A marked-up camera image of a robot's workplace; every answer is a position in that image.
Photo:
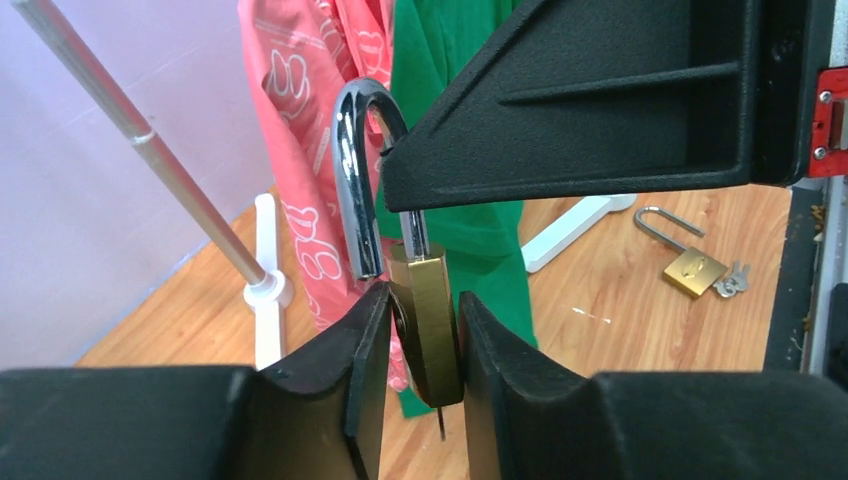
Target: light brown wood surface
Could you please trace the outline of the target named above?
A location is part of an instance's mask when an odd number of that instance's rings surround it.
[[[532,238],[576,201],[527,202],[522,238]],[[789,190],[758,186],[640,195],[633,208],[608,215],[529,277],[541,350],[582,375],[598,370],[759,370],[789,202]],[[693,301],[663,282],[660,273],[676,254],[633,226],[633,212],[643,205],[662,206],[707,232],[699,239],[646,216],[679,241],[725,264],[736,259],[750,263],[750,290],[729,300],[708,291]],[[248,211],[234,223],[251,248],[254,215]],[[281,238],[285,273],[298,285],[286,312],[291,351],[312,338],[315,329],[288,234]],[[79,365],[252,363],[253,315],[241,298],[243,286],[210,245]],[[447,408],[445,416],[448,439],[441,442],[433,415],[404,419],[397,396],[389,392],[381,478],[468,478],[462,406]]]

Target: brass padlock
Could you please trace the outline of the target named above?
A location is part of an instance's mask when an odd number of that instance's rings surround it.
[[[697,248],[687,248],[683,244],[663,235],[653,227],[649,226],[642,219],[642,215],[645,212],[654,212],[659,214],[699,237],[704,236],[704,231],[660,207],[643,207],[640,208],[633,216],[633,220],[640,230],[665,243],[678,252],[681,252],[681,255],[671,262],[671,265],[663,270],[663,279],[667,282],[674,285],[690,297],[698,298],[703,295],[708,288],[715,285],[716,282],[727,272],[727,266],[723,265],[718,260]]]
[[[367,112],[377,116],[390,149],[407,133],[389,92],[371,79],[344,86],[336,100],[333,157],[339,213],[354,276],[383,273],[380,235],[365,159]],[[407,368],[421,400],[433,408],[462,401],[459,335],[444,250],[430,245],[422,212],[400,214],[403,245],[391,250],[392,290],[402,307],[398,324]]]

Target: wall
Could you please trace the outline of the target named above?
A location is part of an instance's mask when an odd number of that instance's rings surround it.
[[[271,173],[237,0],[54,0],[227,219]],[[208,239],[0,3],[0,369],[67,365]]]

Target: pink cloth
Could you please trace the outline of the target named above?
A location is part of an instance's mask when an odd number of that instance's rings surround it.
[[[244,57],[301,279],[319,331],[367,289],[353,280],[338,214],[330,125],[344,84],[368,76],[387,88],[392,0],[240,0]],[[377,188],[378,147],[369,135],[368,175]],[[392,330],[389,385],[406,388]]]

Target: green cloth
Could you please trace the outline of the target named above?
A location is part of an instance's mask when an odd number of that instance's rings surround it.
[[[471,60],[520,0],[397,0],[391,91],[410,128]],[[518,222],[522,202],[428,210],[430,240],[447,251],[454,306],[473,291],[510,330],[533,346],[530,291],[521,257]],[[396,214],[377,194],[380,232],[401,238]],[[407,417],[430,411],[407,389]]]

